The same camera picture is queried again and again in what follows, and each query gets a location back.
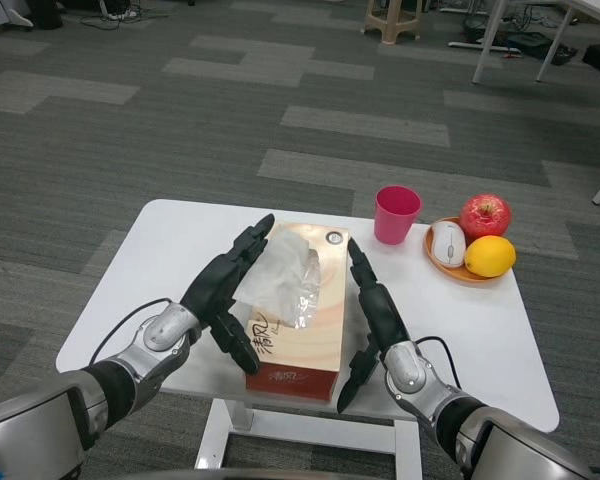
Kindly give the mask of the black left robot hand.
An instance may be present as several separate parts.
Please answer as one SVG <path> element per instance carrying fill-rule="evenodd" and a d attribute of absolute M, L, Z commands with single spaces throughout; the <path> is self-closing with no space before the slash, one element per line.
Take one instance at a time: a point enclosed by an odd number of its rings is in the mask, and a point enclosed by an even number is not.
<path fill-rule="evenodd" d="M 181 304 L 210 329 L 220 350 L 248 375 L 260 368 L 260 361 L 244 327 L 230 313 L 233 295 L 247 272 L 263 253 L 267 235 L 274 225 L 272 214 L 247 227 L 233 242 L 232 248 L 216 256 L 193 280 Z"/>

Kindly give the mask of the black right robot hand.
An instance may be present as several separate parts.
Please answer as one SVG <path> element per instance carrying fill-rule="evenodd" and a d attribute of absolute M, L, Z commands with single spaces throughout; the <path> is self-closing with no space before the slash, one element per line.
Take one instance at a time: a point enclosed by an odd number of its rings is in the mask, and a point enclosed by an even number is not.
<path fill-rule="evenodd" d="M 358 350 L 349 363 L 350 375 L 337 400 L 337 412 L 343 413 L 356 397 L 359 389 L 372 376 L 376 366 L 384 360 L 393 345 L 410 339 L 398 309 L 388 289 L 377 280 L 375 272 L 356 241 L 348 241 L 350 267 L 359 287 L 358 301 L 369 325 L 368 345 Z"/>

